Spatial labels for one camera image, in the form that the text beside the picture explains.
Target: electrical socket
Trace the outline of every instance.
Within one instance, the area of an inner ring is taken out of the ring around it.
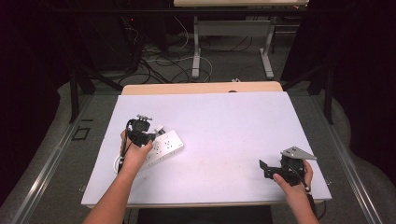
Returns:
[[[183,142],[180,140],[175,130],[156,137],[152,144],[152,149],[148,153],[140,170],[147,169],[163,161],[184,147]]]

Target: table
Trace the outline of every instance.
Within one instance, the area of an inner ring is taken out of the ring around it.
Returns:
[[[177,154],[139,172],[129,207],[200,207],[284,203],[283,191],[263,176],[259,160],[279,167],[280,151],[312,153],[286,92],[277,82],[133,85],[119,96],[81,203],[94,206],[116,176],[120,132],[137,114],[175,130]],[[332,197],[318,164],[314,200]]]
[[[175,7],[287,7],[303,6],[308,0],[175,0]],[[194,17],[194,59],[191,76],[199,77],[201,49],[200,35],[251,35],[265,36],[264,48],[260,49],[262,64],[268,79],[274,78],[274,73],[268,59],[268,50],[276,26],[276,17],[269,21],[198,21]]]

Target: black metal frame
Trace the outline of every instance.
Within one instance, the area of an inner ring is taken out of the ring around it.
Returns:
[[[78,16],[78,15],[133,15],[138,17],[156,17],[156,16],[296,16],[296,17],[346,17],[350,12],[351,8],[328,8],[328,9],[296,9],[296,8],[240,8],[240,7],[174,7],[174,8],[161,8],[161,9],[81,9],[81,8],[56,8],[52,7],[48,2],[45,3],[44,7],[51,13],[57,16]],[[282,86],[283,90],[286,91],[288,88],[294,86],[295,84],[303,81],[308,77],[316,76],[316,80],[321,80],[311,84],[309,88],[310,94],[318,94],[318,90],[323,88],[323,79],[326,89],[325,102],[324,102],[324,114],[327,120],[332,124],[332,80],[333,71],[337,64],[339,54],[334,54],[334,48],[340,47],[340,42],[343,36],[339,35],[336,37],[336,46],[332,46],[332,53],[328,54],[325,62],[317,67],[314,67],[310,71],[298,76],[294,80]],[[86,66],[81,66],[72,62],[72,72],[71,72],[71,94],[72,94],[72,118],[70,122],[73,122],[78,115],[78,97],[77,97],[77,86],[78,83],[83,84],[82,89],[87,90],[88,93],[93,94],[94,87],[92,89],[92,84],[87,82],[81,82],[81,77],[85,70],[91,76],[98,78],[99,80],[105,82],[110,87],[117,91],[122,90],[122,86],[108,80],[96,71],[92,71]]]

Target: person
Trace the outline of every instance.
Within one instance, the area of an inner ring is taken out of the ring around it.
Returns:
[[[122,132],[120,136],[121,141],[123,141],[125,138],[125,131]],[[98,204],[86,216],[83,221],[84,224],[122,223],[134,178],[143,165],[147,154],[152,149],[152,141],[149,141],[145,146],[138,147],[127,138],[126,146],[128,146],[128,151],[125,155],[122,169],[99,200]],[[304,166],[306,171],[304,181],[310,188],[314,173],[311,165],[307,161],[304,161]],[[300,183],[299,185],[291,187],[289,183],[278,174],[274,174],[273,178],[284,191],[288,205],[296,217],[297,222],[305,224],[318,223],[306,197],[304,185]]]

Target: white tabletop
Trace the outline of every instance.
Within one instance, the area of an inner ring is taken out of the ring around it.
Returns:
[[[175,0],[175,7],[302,6],[308,0]]]
[[[312,153],[286,92],[234,92],[119,96],[82,204],[97,204],[116,174],[120,132],[137,114],[175,130],[177,154],[140,172],[128,206],[170,207],[285,202],[279,186],[263,176],[259,160],[280,166],[280,151]],[[332,197],[315,161],[313,197]]]

